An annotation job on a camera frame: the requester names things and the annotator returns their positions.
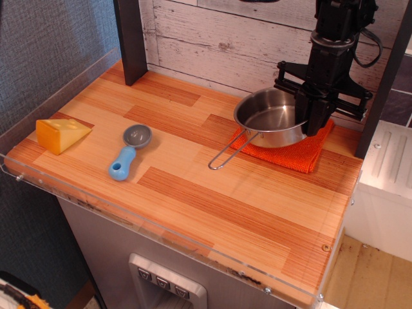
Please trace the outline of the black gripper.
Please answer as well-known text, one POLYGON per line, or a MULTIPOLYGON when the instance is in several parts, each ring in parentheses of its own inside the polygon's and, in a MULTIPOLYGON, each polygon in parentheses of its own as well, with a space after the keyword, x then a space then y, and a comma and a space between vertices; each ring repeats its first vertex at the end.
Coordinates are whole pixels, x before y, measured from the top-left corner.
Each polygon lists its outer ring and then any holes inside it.
POLYGON ((275 87, 295 98, 297 123, 308 121, 306 135, 315 136, 337 111, 355 120, 366 116, 370 91, 350 77, 353 48, 313 45, 308 64, 281 61, 275 87))

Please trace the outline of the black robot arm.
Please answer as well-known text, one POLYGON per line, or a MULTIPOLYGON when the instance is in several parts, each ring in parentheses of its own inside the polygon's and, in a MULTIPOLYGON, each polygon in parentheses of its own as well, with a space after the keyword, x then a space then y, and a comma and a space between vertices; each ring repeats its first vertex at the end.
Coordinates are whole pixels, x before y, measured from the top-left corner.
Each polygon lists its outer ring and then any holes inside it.
POLYGON ((364 34, 382 48, 378 37, 367 30, 374 23, 374 1, 317 1, 315 30, 308 64, 281 61, 275 87, 295 98, 295 119, 303 132, 315 136, 334 112, 355 120, 366 115, 372 93, 350 77, 356 49, 364 34))

